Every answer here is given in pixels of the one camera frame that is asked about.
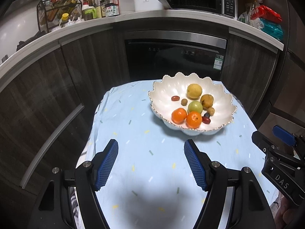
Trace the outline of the right hand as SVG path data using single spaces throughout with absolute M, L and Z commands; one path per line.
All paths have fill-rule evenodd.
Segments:
M 279 193 L 273 202 L 275 228 L 304 228 L 304 201 L 294 207 L 283 194 Z

